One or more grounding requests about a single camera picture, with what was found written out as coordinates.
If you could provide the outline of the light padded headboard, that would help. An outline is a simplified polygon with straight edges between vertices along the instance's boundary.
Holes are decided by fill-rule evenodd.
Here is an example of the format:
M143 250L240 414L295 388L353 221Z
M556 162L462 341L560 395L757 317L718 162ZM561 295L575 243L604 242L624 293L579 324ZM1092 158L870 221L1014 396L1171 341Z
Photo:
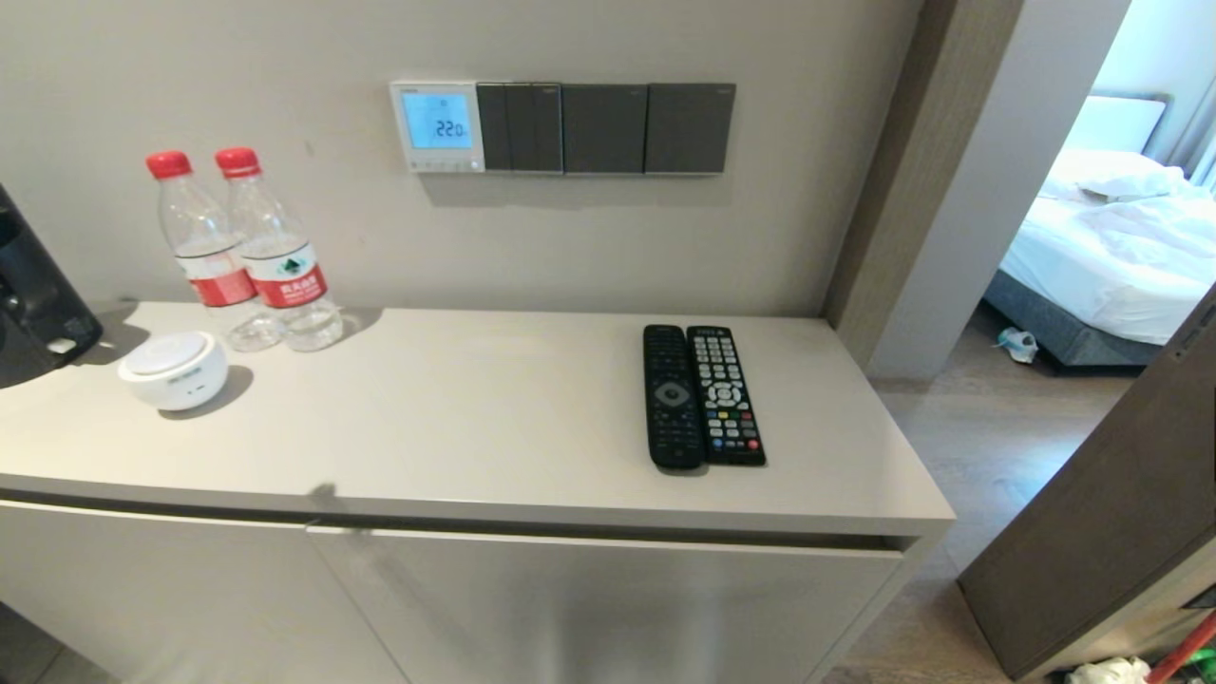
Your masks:
M1169 99L1091 95L1077 124L1090 148L1143 153L1167 112Z

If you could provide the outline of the white pillow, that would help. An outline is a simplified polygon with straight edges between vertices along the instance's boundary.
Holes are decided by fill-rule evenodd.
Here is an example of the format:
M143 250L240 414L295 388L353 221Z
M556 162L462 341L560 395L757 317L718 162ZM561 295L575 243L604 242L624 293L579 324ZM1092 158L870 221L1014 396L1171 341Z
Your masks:
M1121 150L1063 150L1038 186L1038 198L1107 202L1177 196L1189 187L1178 167Z

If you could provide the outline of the grey single wall switch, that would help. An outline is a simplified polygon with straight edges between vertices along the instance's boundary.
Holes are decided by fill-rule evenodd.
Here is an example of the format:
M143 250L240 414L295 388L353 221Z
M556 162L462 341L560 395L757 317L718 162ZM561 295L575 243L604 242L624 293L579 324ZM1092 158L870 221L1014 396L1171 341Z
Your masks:
M733 106L734 84L648 85L644 173L722 174Z
M637 175L644 169L648 86L564 84L561 142L569 175Z

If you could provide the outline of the white wall thermostat panel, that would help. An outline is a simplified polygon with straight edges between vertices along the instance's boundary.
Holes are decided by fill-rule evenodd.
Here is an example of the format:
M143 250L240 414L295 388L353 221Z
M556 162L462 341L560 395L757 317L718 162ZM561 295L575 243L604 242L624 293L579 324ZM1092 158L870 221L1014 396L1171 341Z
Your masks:
M474 82L392 82L389 99L411 174L486 172Z

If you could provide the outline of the black countertop appliance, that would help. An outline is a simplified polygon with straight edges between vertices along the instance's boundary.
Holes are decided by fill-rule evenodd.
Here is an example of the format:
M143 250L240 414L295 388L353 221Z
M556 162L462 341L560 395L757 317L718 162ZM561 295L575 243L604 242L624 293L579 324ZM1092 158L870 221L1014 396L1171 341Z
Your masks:
M0 389L64 368L103 332L0 183Z

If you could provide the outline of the white crumpled cloth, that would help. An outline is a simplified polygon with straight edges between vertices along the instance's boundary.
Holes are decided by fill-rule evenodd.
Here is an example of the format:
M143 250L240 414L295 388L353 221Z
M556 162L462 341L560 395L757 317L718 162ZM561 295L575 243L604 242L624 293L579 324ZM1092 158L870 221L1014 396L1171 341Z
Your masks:
M1149 684L1152 667L1143 658L1104 658L1068 672L1064 684Z

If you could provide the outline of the brown wooden door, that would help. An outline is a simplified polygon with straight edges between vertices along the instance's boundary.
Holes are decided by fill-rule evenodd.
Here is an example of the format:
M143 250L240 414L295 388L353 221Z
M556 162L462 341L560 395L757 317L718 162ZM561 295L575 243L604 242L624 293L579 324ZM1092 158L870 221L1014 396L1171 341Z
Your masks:
M1152 654L1216 605L1216 285L959 590L1017 683Z

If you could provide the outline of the pale curtain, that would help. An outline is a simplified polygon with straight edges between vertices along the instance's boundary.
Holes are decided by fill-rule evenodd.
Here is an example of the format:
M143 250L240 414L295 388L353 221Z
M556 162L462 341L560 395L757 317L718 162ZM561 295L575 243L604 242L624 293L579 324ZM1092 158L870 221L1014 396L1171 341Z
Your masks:
M1216 84L1198 105L1171 153L1169 166L1183 169L1190 185L1216 198Z

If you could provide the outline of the beige narrow cabinet door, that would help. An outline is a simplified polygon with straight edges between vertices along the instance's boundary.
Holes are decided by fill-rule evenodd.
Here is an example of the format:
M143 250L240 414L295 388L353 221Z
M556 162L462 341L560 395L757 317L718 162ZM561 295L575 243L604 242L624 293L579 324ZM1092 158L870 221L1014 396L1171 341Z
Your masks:
M0 503L0 601L135 684L407 684L303 525Z

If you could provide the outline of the beige cabinet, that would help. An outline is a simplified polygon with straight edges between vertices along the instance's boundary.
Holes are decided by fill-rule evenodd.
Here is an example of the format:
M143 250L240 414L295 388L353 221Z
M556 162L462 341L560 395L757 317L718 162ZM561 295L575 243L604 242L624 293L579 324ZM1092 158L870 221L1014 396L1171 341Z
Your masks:
M208 407L163 414L122 353L199 305L101 305L105 344L0 389L0 503L353 531L886 550L901 564L816 684L911 579L955 511L834 331L724 316L769 464L655 469L646 315L356 312L319 353L240 354Z

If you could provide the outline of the beige wide cabinet door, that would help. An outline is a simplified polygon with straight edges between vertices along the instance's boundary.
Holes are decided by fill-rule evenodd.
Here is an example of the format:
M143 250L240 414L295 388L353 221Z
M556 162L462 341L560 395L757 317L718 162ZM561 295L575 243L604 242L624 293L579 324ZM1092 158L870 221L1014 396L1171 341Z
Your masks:
M805 684L886 550L308 531L409 684Z

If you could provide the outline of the blue grey bed base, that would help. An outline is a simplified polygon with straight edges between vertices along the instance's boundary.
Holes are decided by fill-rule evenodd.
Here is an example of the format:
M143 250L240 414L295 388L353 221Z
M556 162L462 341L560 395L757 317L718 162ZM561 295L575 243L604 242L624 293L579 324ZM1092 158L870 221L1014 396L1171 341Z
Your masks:
M1161 351L1159 344L1111 336L1082 323L1002 270L992 276L984 302L1018 330L1032 333L1038 353L1060 371L1141 370Z

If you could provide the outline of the clear water bottle red cap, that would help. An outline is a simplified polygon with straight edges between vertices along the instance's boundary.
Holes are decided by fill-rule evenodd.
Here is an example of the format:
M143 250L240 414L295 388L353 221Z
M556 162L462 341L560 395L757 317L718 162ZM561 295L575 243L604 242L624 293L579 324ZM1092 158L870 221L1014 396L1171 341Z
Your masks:
M238 254L291 351L313 353L344 333L340 309L315 247L261 173L257 151L229 147L214 155L227 181L227 215L242 242Z
M243 237L226 211L201 185L186 153L146 157L158 183L158 222L175 263L232 351L257 353L282 341L278 323L240 259Z

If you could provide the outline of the white round smart speaker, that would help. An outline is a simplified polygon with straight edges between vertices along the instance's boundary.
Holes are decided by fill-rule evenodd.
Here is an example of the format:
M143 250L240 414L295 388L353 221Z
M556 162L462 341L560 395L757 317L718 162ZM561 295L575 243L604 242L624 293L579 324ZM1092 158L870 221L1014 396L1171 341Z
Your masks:
M151 336L122 359L117 372L140 402L178 413L216 398L229 377L229 360L212 333L182 331Z

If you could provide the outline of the grey triple rocker wall switch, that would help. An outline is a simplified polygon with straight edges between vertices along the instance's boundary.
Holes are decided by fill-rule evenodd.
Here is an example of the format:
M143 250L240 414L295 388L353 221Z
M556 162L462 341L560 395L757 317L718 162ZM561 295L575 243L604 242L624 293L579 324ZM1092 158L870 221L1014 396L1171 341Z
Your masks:
M486 172L565 172L561 84L482 82L475 95Z

